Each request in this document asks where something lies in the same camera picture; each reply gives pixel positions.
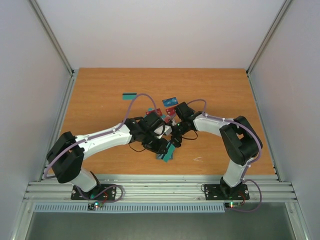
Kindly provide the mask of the teal card black stripe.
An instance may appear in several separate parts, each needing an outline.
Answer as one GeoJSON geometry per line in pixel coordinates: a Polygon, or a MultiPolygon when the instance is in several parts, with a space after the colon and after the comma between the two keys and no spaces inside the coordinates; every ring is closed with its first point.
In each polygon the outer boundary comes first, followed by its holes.
{"type": "Polygon", "coordinates": [[[122,94],[122,99],[125,101],[131,101],[135,99],[136,96],[137,96],[136,92],[125,92],[122,94]]]}

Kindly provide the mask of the teal leather card holder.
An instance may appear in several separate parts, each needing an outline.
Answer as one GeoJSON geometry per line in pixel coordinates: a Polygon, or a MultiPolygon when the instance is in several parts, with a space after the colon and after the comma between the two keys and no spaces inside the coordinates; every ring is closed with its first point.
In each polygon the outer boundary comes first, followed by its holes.
{"type": "Polygon", "coordinates": [[[168,161],[172,160],[174,158],[174,154],[172,153],[171,155],[168,154],[157,154],[156,155],[156,159],[157,160],[162,160],[165,163],[167,163],[168,161]]]}

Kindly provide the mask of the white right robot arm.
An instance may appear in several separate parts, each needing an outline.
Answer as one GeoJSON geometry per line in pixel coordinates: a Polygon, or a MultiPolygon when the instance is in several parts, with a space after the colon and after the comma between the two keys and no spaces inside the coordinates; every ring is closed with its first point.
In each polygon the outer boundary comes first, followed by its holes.
{"type": "Polygon", "coordinates": [[[220,191],[225,198],[234,197],[251,162],[262,154],[263,144],[244,116],[222,118],[194,111],[186,102],[178,104],[175,113],[180,122],[172,127],[170,143],[179,148],[183,135],[189,131],[206,132],[222,138],[230,158],[227,170],[220,179],[220,191]]]}

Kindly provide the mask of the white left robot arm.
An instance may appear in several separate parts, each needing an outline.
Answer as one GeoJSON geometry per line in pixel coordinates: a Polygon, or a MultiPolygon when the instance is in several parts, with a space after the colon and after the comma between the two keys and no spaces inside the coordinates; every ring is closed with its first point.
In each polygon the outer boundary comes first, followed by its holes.
{"type": "Polygon", "coordinates": [[[168,141],[164,138],[172,132],[171,126],[157,113],[145,117],[127,118],[114,127],[85,135],[63,133],[46,155],[48,168],[60,184],[71,183],[79,187],[89,199],[96,199],[101,187],[93,173],[83,168],[87,158],[122,145],[141,143],[145,150],[166,154],[168,141]]]}

